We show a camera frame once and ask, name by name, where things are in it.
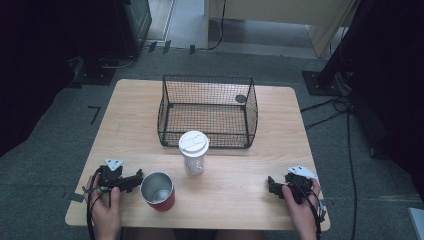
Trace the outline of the black stand base plate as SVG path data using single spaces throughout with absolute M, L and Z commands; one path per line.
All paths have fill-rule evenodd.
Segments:
M 310 95 L 341 97 L 349 94 L 349 91 L 341 83 L 338 72 L 303 71 L 302 77 Z
M 118 61 L 101 59 L 95 66 L 86 64 L 82 58 L 74 58 L 69 65 L 74 71 L 74 78 L 69 88 L 81 88 L 83 85 L 108 86 L 115 74 Z

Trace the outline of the white box corner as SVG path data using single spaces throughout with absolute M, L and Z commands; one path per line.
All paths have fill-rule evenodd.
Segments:
M 424 209 L 409 208 L 411 221 L 418 240 L 424 240 Z

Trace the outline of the black curtain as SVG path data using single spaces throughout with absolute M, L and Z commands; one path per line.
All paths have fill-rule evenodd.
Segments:
M 371 155 L 408 172 L 424 201 L 424 0 L 360 0 L 333 58 Z

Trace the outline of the person's right hand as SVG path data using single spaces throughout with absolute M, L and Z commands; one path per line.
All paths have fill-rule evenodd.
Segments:
M 296 230 L 306 232 L 316 231 L 315 216 L 318 203 L 316 196 L 320 194 L 321 187 L 316 179 L 312 179 L 312 194 L 302 204 L 297 204 L 288 186 L 283 186 L 282 191 L 289 209 L 289 215 Z

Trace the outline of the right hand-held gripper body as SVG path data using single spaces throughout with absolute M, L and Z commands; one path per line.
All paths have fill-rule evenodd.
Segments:
M 317 175 L 303 165 L 288 167 L 287 170 L 286 185 L 290 188 L 295 202 L 300 204 L 311 194 L 312 179 L 317 179 Z

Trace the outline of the red cup with steel inside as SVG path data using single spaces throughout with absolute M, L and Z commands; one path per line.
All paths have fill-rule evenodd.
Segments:
M 175 187 L 170 176 L 154 172 L 146 176 L 140 186 L 141 197 L 156 211 L 164 212 L 175 203 Z

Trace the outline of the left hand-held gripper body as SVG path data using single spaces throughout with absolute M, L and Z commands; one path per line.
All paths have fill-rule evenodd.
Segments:
M 98 187 L 101 191 L 111 191 L 114 187 L 118 187 L 120 191 L 126 191 L 134 179 L 131 177 L 123 178 L 123 160 L 105 159 L 105 164 L 100 166 L 101 177 Z

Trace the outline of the black equipment cabinet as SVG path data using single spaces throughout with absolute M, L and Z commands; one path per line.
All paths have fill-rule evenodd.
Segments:
M 137 57 L 152 23 L 148 0 L 113 0 L 124 53 Z

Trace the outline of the light wooden cabinet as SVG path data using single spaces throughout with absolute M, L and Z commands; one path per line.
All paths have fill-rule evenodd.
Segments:
M 305 25 L 318 57 L 333 37 L 348 26 L 360 0 L 204 0 L 206 28 L 221 18 Z

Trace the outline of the person's left hand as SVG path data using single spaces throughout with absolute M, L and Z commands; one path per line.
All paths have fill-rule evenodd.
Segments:
M 99 176 L 90 176 L 87 189 L 97 186 Z M 92 219 L 99 234 L 112 234 L 121 227 L 120 189 L 114 187 L 110 192 L 109 202 L 105 204 L 97 190 L 84 194 L 85 200 L 92 209 Z

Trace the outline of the clear cup with white lid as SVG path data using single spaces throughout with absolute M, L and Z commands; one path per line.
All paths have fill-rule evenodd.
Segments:
M 200 131 L 184 133 L 178 142 L 188 174 L 201 175 L 205 170 L 205 155 L 209 150 L 209 138 Z

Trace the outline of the grey tape strip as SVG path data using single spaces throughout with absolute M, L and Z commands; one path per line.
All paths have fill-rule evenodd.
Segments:
M 69 200 L 69 201 L 75 201 L 75 202 L 79 202 L 82 203 L 84 201 L 84 196 L 81 194 L 77 194 L 74 192 L 65 192 L 62 195 L 63 199 Z

